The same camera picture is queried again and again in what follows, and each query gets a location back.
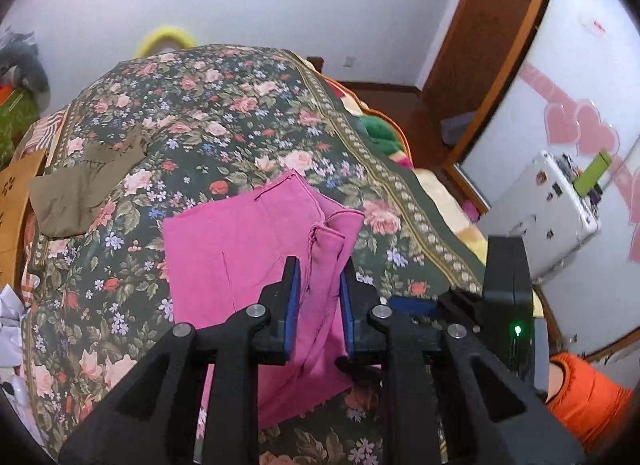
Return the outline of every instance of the bed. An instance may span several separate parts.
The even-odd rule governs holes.
[[[14,159],[48,148],[46,172],[77,162],[89,139],[117,144],[136,124],[151,137],[85,235],[50,240],[26,226],[24,373],[52,456],[173,324],[162,219],[284,170],[363,210],[353,261],[382,296],[481,291],[486,242],[433,174],[375,148],[358,123],[371,112],[291,52],[209,45],[120,63],[31,127]],[[376,465],[377,405],[376,390],[353,387],[264,429],[261,465]]]

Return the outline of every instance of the orange sleeve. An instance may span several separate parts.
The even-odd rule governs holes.
[[[633,391],[620,387],[571,353],[555,355],[551,362],[562,368],[564,381],[546,406],[585,450],[593,450],[600,438],[616,426]]]

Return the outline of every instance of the olive green cloth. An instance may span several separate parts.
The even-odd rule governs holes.
[[[142,127],[136,126],[121,149],[89,142],[78,164],[35,177],[29,185],[29,197],[40,231],[49,238],[85,234],[107,194],[145,153]]]

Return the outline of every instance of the pink cloth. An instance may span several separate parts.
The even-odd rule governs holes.
[[[291,360],[258,371],[261,427],[305,413],[351,385],[334,366],[344,354],[338,286],[362,219],[290,171],[263,188],[164,220],[174,318],[197,329],[257,302],[265,285],[282,278],[287,255],[300,260]]]
[[[476,209],[471,201],[466,200],[462,204],[462,211],[466,214],[466,217],[469,218],[469,221],[472,223],[478,223],[480,219],[480,212],[478,212],[478,209]]]

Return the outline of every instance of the blue gripper pad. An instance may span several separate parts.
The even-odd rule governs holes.
[[[254,336],[261,364],[282,366],[289,360],[296,343],[300,292],[300,262],[290,255],[285,261],[282,280],[265,286],[260,292],[258,302],[271,313],[269,325]]]
[[[394,311],[401,311],[408,315],[430,317],[438,307],[438,301],[394,295],[386,301],[386,305]]]
[[[369,325],[367,315],[380,304],[378,291],[356,279],[351,258],[340,274],[340,310],[344,347],[350,359],[373,362],[386,348],[385,337]]]

